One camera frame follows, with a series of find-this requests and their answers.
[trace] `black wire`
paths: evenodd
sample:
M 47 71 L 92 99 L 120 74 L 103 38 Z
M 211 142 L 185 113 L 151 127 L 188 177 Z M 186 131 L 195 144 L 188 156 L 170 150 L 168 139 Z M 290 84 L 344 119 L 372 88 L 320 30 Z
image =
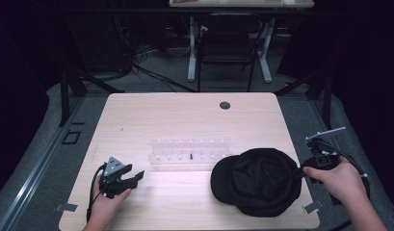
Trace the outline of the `black wire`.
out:
M 181 84 L 178 84 L 178 83 L 174 82 L 172 79 L 170 79 L 170 78 L 168 78 L 168 77 L 165 77 L 165 76 L 163 76 L 163 75 L 154 73 L 154 72 L 152 72 L 152 71 L 150 71 L 150 70 L 144 69 L 143 67 L 141 67 L 141 66 L 139 66 L 139 65 L 137 65 L 137 64 L 133 64 L 133 66 L 136 67 L 137 69 L 139 69 L 139 71 L 141 71 L 142 73 L 144 73 L 144 74 L 146 74 L 146 75 L 148 75 L 148 76 L 150 76 L 150 77 L 152 77 L 152 78 L 155 78 L 155 79 L 157 79 L 157 80 L 160 80 L 160 81 L 163 82 L 163 83 L 168 83 L 168 84 L 171 84 L 171 85 L 180 87 L 180 88 L 182 88 L 182 89 L 184 89 L 184 90 L 187 90 L 187 91 L 190 91 L 190 92 L 197 92 L 196 90 L 190 89 L 190 88 L 188 88 L 188 87 L 186 87 L 186 86 L 183 86 L 183 85 L 181 85 Z
M 344 158 L 346 158 L 355 167 L 355 169 L 358 171 L 359 175 L 361 176 L 361 180 L 362 180 L 362 183 L 364 184 L 365 191 L 367 192 L 368 199 L 370 199 L 371 194 L 370 194 L 370 185 L 369 185 L 369 182 L 368 182 L 368 178 L 366 177 L 365 172 L 362 170 L 362 168 L 355 162 L 355 160 L 351 156 L 349 156 L 346 153 L 342 152 L 341 150 L 338 150 L 338 149 L 334 148 L 328 142 L 317 141 L 317 143 L 325 145 L 326 147 L 334 150 L 337 153 L 337 155 L 343 156 Z M 350 226 L 351 224 L 352 224 L 351 220 L 348 219 L 348 220 L 344 221 L 343 223 L 333 227 L 332 229 L 329 229 L 329 231 L 339 231 L 339 230 L 342 230 L 342 229 Z
M 140 48 L 137 51 L 137 54 L 133 58 L 133 63 L 139 64 L 142 61 L 148 59 L 148 54 L 147 54 L 148 51 L 150 51 L 150 46 L 147 45 L 140 46 Z
M 97 58 L 95 58 L 93 56 L 93 54 L 89 51 L 89 49 L 86 47 L 86 45 L 84 44 L 84 42 L 82 40 L 80 40 L 79 36 L 74 32 L 74 30 L 70 27 L 70 25 L 67 24 L 67 28 L 69 29 L 69 31 L 72 33 L 74 39 L 76 40 L 76 42 L 78 43 L 78 45 L 86 52 L 86 54 L 88 55 L 89 58 L 91 58 L 91 60 L 93 60 L 97 65 L 99 66 L 103 66 L 98 60 Z M 111 81 L 111 80 L 116 80 L 116 79 L 120 79 L 122 77 L 124 77 L 125 75 L 127 75 L 130 72 L 130 68 L 126 68 L 122 71 L 119 71 L 117 74 L 111 75 L 111 76 L 107 76 L 107 77 L 97 77 L 97 79 L 107 82 L 107 81 Z
M 94 200 L 93 200 L 93 188 L 94 188 L 95 179 L 96 179 L 96 177 L 98 175 L 98 172 L 100 170 L 104 170 L 106 168 L 106 166 L 107 166 L 107 163 L 104 163 L 101 167 L 99 167 L 97 169 L 97 171 L 95 172 L 95 174 L 93 176 L 92 185 L 91 185 L 91 194 L 89 195 L 89 208 L 88 208 L 88 211 L 86 212 L 86 222 L 89 222 L 89 219 L 91 218 L 91 214 L 92 214 L 92 204 L 94 203 Z
M 101 189 L 101 191 L 95 196 L 94 200 L 92 201 L 92 205 L 94 204 L 95 200 L 104 192 L 104 190 L 107 188 L 107 186 L 104 187 L 104 189 Z

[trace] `human hand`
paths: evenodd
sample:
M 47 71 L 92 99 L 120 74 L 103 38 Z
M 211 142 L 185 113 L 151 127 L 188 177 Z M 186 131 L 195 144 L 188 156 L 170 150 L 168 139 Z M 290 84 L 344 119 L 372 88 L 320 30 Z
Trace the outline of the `human hand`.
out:
M 83 230 L 104 230 L 115 216 L 118 206 L 130 195 L 131 189 L 127 189 L 113 199 L 100 193 L 100 175 L 94 181 L 92 214 L 88 224 Z
M 331 170 L 313 167 L 304 167 L 302 170 L 308 176 L 323 182 L 327 190 L 343 204 L 360 198 L 368 199 L 359 172 L 346 158 L 340 156 L 340 160 L 341 163 Z

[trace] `dark background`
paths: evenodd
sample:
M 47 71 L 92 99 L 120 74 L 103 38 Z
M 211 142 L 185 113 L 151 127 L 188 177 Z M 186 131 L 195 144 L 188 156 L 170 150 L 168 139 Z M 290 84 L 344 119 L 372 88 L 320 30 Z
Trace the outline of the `dark background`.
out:
M 39 3 L 70 6 L 72 2 Z M 107 6 L 100 0 L 90 2 Z M 141 2 L 145 5 L 138 7 L 167 5 L 167 1 Z M 315 3 L 315 10 L 340 10 L 350 16 L 304 19 L 292 32 L 278 72 L 301 79 L 336 55 L 330 63 L 333 93 L 342 100 L 394 203 L 394 0 Z M 127 67 L 110 17 L 72 17 L 65 23 L 57 16 L 35 13 L 34 4 L 0 2 L 0 190 L 43 120 L 46 91 L 60 82 L 67 64 L 100 71 Z M 138 22 L 142 38 L 164 50 L 164 20 L 142 17 Z

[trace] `hand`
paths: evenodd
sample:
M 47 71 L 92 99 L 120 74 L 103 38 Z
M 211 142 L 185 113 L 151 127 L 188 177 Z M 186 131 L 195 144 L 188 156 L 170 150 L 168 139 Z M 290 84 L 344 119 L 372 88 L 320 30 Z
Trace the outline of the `hand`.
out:
M 131 190 L 127 189 L 113 199 L 100 193 L 100 175 L 94 181 L 92 198 L 92 214 L 88 224 L 83 230 L 104 230 L 112 218 L 115 216 L 118 206 L 130 195 Z
M 386 231 L 385 224 L 368 199 L 359 172 L 345 158 L 331 170 L 304 167 L 305 174 L 324 183 L 327 190 L 339 199 L 350 214 L 355 230 Z
M 346 158 L 340 156 L 340 160 L 340 165 L 332 170 L 304 167 L 303 171 L 308 176 L 322 181 L 327 190 L 343 204 L 354 201 L 355 198 L 368 199 L 359 172 Z

